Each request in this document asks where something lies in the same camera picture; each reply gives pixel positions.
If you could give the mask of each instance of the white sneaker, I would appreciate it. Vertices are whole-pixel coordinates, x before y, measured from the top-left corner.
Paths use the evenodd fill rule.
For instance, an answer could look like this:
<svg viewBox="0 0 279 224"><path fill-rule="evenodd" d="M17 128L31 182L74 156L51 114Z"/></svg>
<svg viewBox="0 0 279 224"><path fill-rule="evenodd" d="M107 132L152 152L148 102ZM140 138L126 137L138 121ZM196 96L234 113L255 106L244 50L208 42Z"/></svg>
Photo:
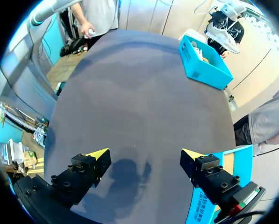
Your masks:
<svg viewBox="0 0 279 224"><path fill-rule="evenodd" d="M240 53L240 49L237 46L234 38L227 33L227 30L214 27L213 22L207 26L206 35L220 43L226 50L235 54Z"/></svg>

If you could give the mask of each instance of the bolt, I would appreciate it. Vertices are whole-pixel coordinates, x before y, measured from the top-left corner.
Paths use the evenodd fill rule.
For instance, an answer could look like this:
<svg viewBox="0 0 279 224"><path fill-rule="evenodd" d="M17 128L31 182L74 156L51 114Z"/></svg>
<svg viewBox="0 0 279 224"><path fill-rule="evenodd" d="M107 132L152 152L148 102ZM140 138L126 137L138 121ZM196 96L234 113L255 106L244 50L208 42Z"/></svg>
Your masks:
<svg viewBox="0 0 279 224"><path fill-rule="evenodd" d="M68 170L72 171L73 170L73 165L69 165Z"/></svg>
<svg viewBox="0 0 279 224"><path fill-rule="evenodd" d="M38 190L38 187L37 187L36 185L33 185L33 186L32 186L32 190L33 190L33 191L37 191L37 190Z"/></svg>
<svg viewBox="0 0 279 224"><path fill-rule="evenodd" d="M223 182L220 186L221 186L221 188L224 189L224 188L227 188L228 184L226 182Z"/></svg>
<svg viewBox="0 0 279 224"><path fill-rule="evenodd" d="M68 188L68 187L70 187L71 186L71 184L69 183L69 182L64 182L64 187L66 187L66 188Z"/></svg>
<svg viewBox="0 0 279 224"><path fill-rule="evenodd" d="M26 196L26 197L30 196L30 191L29 191L29 190L27 190L27 191L25 192L25 196Z"/></svg>
<svg viewBox="0 0 279 224"><path fill-rule="evenodd" d="M240 180L240 177L239 177L239 176L234 176L234 180L235 180L235 181L239 181L239 180Z"/></svg>

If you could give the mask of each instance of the white shirt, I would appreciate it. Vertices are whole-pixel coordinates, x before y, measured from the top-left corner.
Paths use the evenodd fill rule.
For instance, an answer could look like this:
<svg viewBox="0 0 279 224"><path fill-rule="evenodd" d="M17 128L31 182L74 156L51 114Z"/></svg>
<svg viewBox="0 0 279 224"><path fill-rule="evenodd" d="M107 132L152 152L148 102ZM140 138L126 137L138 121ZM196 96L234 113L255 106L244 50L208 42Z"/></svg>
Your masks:
<svg viewBox="0 0 279 224"><path fill-rule="evenodd" d="M82 0L80 6L88 22L95 27L95 35L100 36L118 28L117 0Z"/></svg>

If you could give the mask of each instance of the gray table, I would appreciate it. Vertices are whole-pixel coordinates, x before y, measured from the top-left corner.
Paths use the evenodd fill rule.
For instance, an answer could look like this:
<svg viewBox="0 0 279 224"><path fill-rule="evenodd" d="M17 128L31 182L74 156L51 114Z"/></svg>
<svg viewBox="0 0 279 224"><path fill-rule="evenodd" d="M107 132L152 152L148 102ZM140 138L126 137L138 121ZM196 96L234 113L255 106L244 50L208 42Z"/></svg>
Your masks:
<svg viewBox="0 0 279 224"><path fill-rule="evenodd" d="M235 147L222 91L188 79L179 41L117 30L78 64L58 98L45 148L45 179L77 153L110 148L112 165L72 211L102 223L183 224L192 185L181 148Z"/></svg>

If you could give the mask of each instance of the gray jacket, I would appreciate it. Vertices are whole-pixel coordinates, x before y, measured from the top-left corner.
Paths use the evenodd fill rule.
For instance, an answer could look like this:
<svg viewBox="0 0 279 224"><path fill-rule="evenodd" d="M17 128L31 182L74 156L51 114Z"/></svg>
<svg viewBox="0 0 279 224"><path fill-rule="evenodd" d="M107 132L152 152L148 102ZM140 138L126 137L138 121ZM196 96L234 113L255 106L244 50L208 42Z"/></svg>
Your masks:
<svg viewBox="0 0 279 224"><path fill-rule="evenodd" d="M249 126L253 144L265 142L279 134L279 91L271 100L249 114Z"/></svg>

